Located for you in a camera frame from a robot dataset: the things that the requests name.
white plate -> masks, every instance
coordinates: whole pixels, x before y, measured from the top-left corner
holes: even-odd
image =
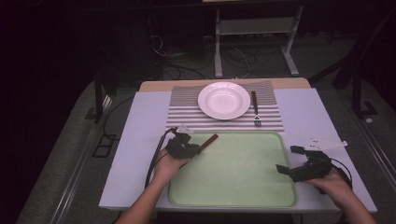
[[[215,82],[204,87],[198,96],[198,105],[214,119],[235,119],[250,106],[248,92],[232,82]]]

handle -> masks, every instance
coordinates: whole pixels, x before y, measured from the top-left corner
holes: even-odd
[[[251,100],[253,101],[254,112],[256,114],[259,114],[259,108],[257,107],[257,98],[256,98],[256,92],[255,91],[251,92]]]

green tray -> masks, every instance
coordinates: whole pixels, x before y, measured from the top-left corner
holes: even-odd
[[[172,180],[169,197],[179,206],[291,207],[294,183],[276,170],[289,166],[283,141],[272,132],[216,132],[219,138]],[[195,133],[201,145],[213,132]]]

table leg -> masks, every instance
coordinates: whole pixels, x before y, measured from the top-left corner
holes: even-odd
[[[216,11],[216,52],[215,52],[216,78],[222,78],[221,56],[220,56],[220,11]]]
[[[304,9],[304,6],[298,6],[296,15],[294,17],[293,25],[291,26],[291,29],[289,32],[288,43],[286,44],[286,46],[281,48],[283,57],[285,58],[286,64],[288,65],[290,73],[293,77],[299,76],[299,72],[298,72],[297,67],[294,63],[294,60],[291,58],[290,49],[291,49],[291,46],[293,45],[294,37],[297,34],[297,28],[300,23],[301,15],[303,14],[303,9]]]

striped placemat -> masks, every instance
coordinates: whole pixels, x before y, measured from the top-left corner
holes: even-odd
[[[206,115],[198,106],[198,95],[205,86],[174,87],[172,89],[166,129],[185,124],[192,130],[199,131],[273,131],[284,132],[282,118],[279,114],[274,89],[270,81],[241,84],[251,94],[256,92],[259,116],[262,126],[253,123],[254,108],[250,102],[247,112],[239,118],[222,120]]]

